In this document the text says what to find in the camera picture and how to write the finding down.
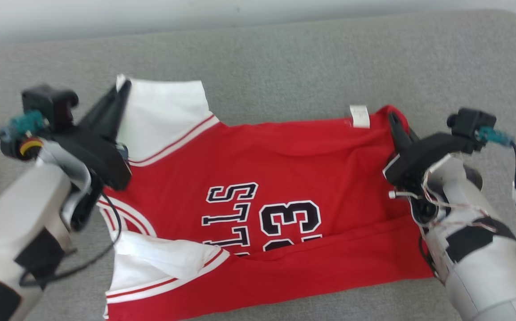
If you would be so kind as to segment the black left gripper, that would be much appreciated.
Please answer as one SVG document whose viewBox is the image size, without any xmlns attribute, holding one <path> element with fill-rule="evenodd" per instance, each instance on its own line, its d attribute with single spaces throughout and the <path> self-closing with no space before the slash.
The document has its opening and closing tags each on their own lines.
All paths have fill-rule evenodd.
<svg viewBox="0 0 516 321">
<path fill-rule="evenodd" d="M 132 83 L 125 79 L 114 85 L 79 121 L 79 127 L 53 134 L 53 140 L 93 171 L 113 190 L 124 190 L 131 170 L 118 151 L 115 141 L 123 120 Z"/>
</svg>

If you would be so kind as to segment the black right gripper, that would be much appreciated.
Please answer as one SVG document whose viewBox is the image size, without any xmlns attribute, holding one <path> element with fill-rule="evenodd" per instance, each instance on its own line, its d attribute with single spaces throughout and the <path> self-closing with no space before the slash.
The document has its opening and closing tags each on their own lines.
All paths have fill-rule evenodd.
<svg viewBox="0 0 516 321">
<path fill-rule="evenodd" d="M 479 140 L 438 132 L 419 140 L 412 128 L 402 126 L 399 115 L 391 111 L 389 126 L 397 156 L 385 167 L 385 179 L 396 187 L 419 185 L 425 171 L 454 152 L 472 154 L 479 150 Z"/>
</svg>

